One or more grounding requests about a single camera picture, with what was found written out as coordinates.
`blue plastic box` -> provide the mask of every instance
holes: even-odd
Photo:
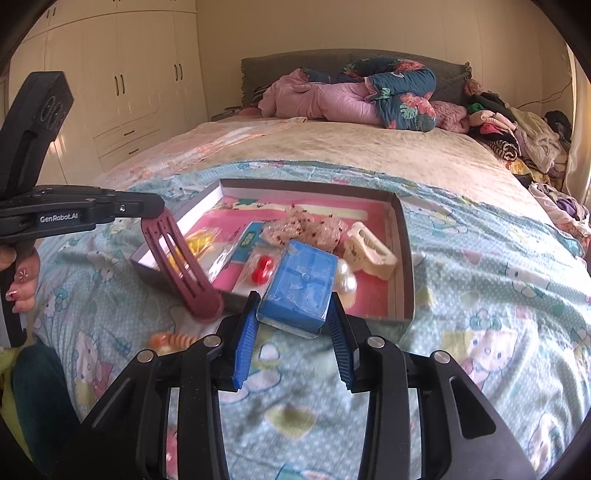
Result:
[[[337,257],[290,241],[256,313],[273,327],[315,338],[326,320]]]

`cabinet door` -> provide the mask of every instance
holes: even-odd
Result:
[[[39,35],[39,33],[43,33],[47,30],[49,26],[49,17],[51,15],[51,8],[43,12],[43,15],[35,22],[35,24],[31,27],[27,36],[25,37],[25,41],[33,38],[35,35]]]
[[[47,155],[41,166],[41,173],[37,180],[37,185],[65,185],[66,178],[61,170],[60,160],[57,156],[56,145],[54,142],[49,144]]]
[[[170,0],[117,0],[118,12],[166,10]]]
[[[85,22],[73,22],[47,33],[46,69],[62,70],[74,97],[55,142],[61,169],[70,184],[86,183],[102,170],[94,148],[92,130],[93,110],[86,101],[93,96],[92,86],[85,82],[83,59],[83,29]]]
[[[115,12],[113,0],[57,0],[50,8],[49,28]]]
[[[184,94],[181,89],[177,45],[174,36],[174,14],[158,13],[158,28],[154,30],[156,76],[159,83],[160,114],[165,119],[163,130],[167,138],[188,130],[184,115]]]
[[[117,127],[121,120],[122,85],[117,64],[116,15],[80,22],[82,76],[87,127],[93,136]]]
[[[47,32],[22,42],[10,61],[8,72],[8,105],[12,105],[22,83],[31,72],[45,71]]]
[[[152,31],[158,28],[157,12],[114,15],[117,23],[117,58],[121,81],[121,115],[130,121],[158,109],[157,69],[152,51]]]
[[[177,40],[180,85],[185,100],[185,118],[188,130],[191,130],[207,121],[197,44],[197,16],[175,12],[174,31]]]

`painted fingernail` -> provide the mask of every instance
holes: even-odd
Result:
[[[16,281],[19,283],[25,283],[29,279],[29,272],[24,268],[19,270],[17,273]]]

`pink blanket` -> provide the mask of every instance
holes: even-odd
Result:
[[[301,69],[284,75],[271,85],[258,107],[263,117],[310,119],[331,122],[380,125],[373,103],[366,102],[369,90],[364,83],[310,83]]]
[[[437,126],[439,128],[457,134],[468,133],[470,125],[468,124],[467,119],[468,113],[464,107],[456,105],[455,103],[440,102],[438,100],[432,101],[431,105],[435,109]]]

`wall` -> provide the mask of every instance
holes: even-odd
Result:
[[[240,60],[314,48],[381,48],[454,63],[506,102],[562,90],[570,78],[560,34],[531,0],[197,0],[210,116],[240,105]],[[572,92],[552,104],[571,116]]]

